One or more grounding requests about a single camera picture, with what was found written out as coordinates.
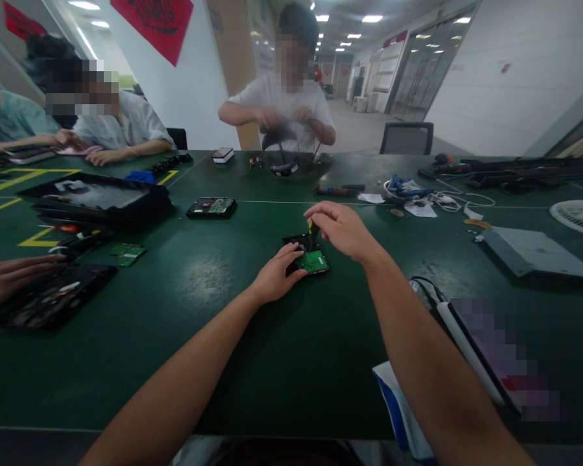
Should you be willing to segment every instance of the hand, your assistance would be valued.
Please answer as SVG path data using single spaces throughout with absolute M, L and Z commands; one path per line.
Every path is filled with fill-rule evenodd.
M 99 151 L 86 156 L 86 161 L 95 166 L 104 166 L 109 163 L 122 162 L 130 156 L 130 153 L 124 150 L 116 151 Z
M 65 256 L 41 256 L 0 262 L 0 304 L 18 290 L 37 278 L 58 272 L 66 263 L 59 263 Z
M 298 123 L 307 124 L 315 118 L 315 115 L 309 107 L 301 105 L 293 113 L 292 118 Z
M 348 206 L 323 201 L 307 210 L 304 216 L 321 228 L 322 238 L 329 239 L 335 248 L 356 261 L 364 262 L 384 251 L 361 217 Z
M 298 243 L 290 243 L 283 246 L 279 253 L 270 259 L 248 287 L 253 293 L 259 305 L 281 299 L 292 287 L 307 274 L 306 270 L 297 270 L 285 277 L 287 267 L 304 254 L 304 251 L 296 251 Z
M 283 125 L 283 116 L 274 107 L 255 109 L 255 120 L 265 126 L 266 129 L 277 129 Z
M 59 144 L 63 146 L 69 146 L 70 148 L 78 151 L 85 150 L 87 144 L 73 131 L 68 129 L 61 129 L 56 134 L 56 140 Z

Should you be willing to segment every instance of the green shirt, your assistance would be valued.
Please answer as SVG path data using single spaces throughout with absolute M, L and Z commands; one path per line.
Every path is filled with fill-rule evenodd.
M 60 126 L 32 100 L 0 91 L 0 142 L 10 142 L 36 135 L 55 135 Z

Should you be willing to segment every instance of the black office chair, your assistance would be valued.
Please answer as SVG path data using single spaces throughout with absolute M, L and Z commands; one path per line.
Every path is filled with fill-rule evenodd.
M 385 123 L 380 153 L 429 155 L 434 123 Z
M 180 128 L 167 128 L 168 135 L 173 138 L 177 150 L 188 150 L 188 138 L 186 137 L 186 130 Z

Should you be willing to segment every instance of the forearm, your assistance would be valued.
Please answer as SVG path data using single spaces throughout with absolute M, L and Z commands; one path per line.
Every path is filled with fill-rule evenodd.
M 251 291 L 237 296 L 128 401 L 80 464 L 169 464 L 258 308 Z
M 256 109 L 226 101 L 218 110 L 218 118 L 226 124 L 241 126 L 257 119 Z
M 16 141 L 0 142 L 0 150 L 7 150 L 18 146 L 28 145 L 59 146 L 59 143 L 56 140 L 56 137 L 52 135 L 36 135 Z
M 147 155 L 156 155 L 162 152 L 172 150 L 173 146 L 166 139 L 152 139 L 137 146 L 125 148 L 125 154 L 134 157 L 145 157 Z
M 380 249 L 363 266 L 382 337 L 398 382 L 438 459 L 446 465 L 461 463 L 455 444 L 468 452 L 471 464 L 489 464 L 493 455 L 495 460 L 510 460 L 504 464 L 528 459 L 502 424 L 477 375 L 396 263 Z
M 336 140 L 335 129 L 332 126 L 323 124 L 317 118 L 309 123 L 315 138 L 325 146 L 332 146 Z

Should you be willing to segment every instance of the white fan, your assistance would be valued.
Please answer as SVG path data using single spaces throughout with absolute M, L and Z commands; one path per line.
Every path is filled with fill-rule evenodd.
M 583 233 L 583 201 L 566 201 L 551 207 L 551 215 L 565 226 Z

